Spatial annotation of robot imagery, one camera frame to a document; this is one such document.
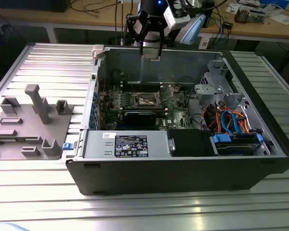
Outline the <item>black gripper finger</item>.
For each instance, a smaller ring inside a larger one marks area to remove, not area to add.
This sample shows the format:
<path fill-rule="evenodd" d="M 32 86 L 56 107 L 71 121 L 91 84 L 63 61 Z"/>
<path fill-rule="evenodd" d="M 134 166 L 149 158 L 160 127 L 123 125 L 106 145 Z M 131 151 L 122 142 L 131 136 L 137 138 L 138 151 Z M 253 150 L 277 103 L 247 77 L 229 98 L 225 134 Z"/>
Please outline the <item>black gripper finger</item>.
<path fill-rule="evenodd" d="M 158 47 L 158 57 L 161 56 L 162 47 L 165 40 L 165 34 L 164 34 L 164 24 L 161 21 L 157 21 L 157 39 L 159 40 L 159 47 Z"/>
<path fill-rule="evenodd" d="M 136 32 L 135 30 L 135 26 L 137 22 L 139 22 L 141 25 L 140 32 Z M 134 41 L 140 44 L 140 54 L 142 55 L 143 47 L 144 47 L 144 40 L 150 28 L 150 21 L 146 18 L 145 20 L 143 20 L 143 22 L 141 22 L 139 19 L 139 16 L 128 14 L 126 18 L 126 25 L 127 25 L 127 29 L 130 34 L 130 37 Z"/>

